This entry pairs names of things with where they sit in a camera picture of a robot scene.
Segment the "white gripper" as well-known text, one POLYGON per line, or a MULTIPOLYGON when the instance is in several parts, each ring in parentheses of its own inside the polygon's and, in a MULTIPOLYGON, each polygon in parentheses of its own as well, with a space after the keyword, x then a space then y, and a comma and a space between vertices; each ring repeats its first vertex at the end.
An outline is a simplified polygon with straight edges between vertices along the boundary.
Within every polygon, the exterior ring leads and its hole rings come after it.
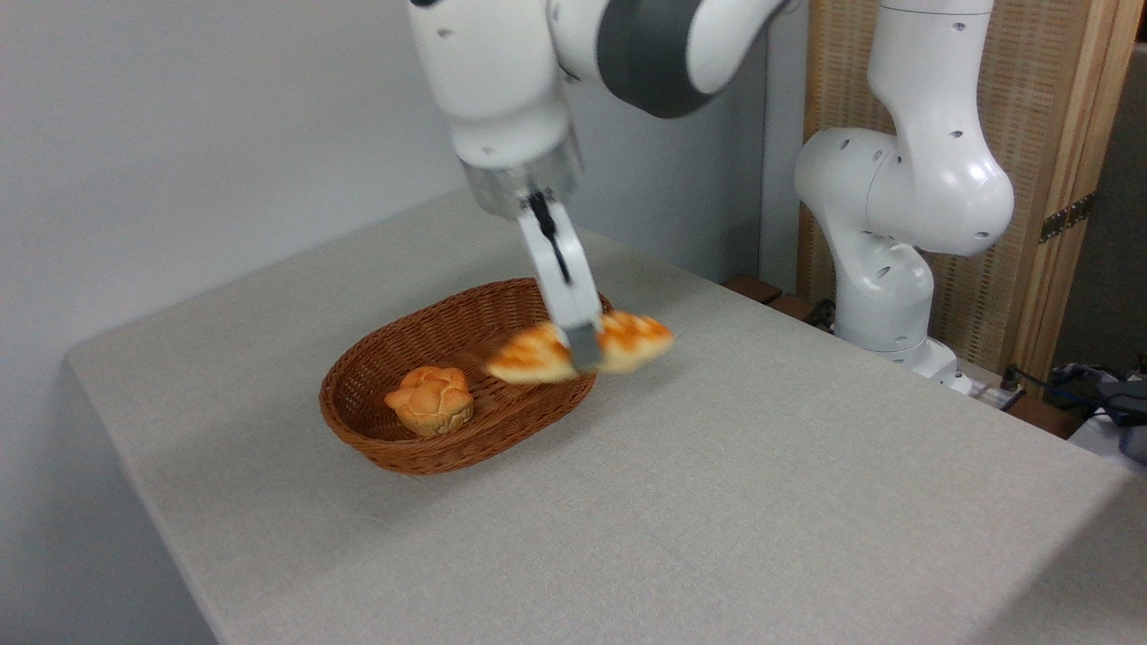
POLYGON ((551 320, 565 334, 574 371, 598 371, 603 360, 596 336, 602 305, 565 205, 530 194, 517 222, 551 320))

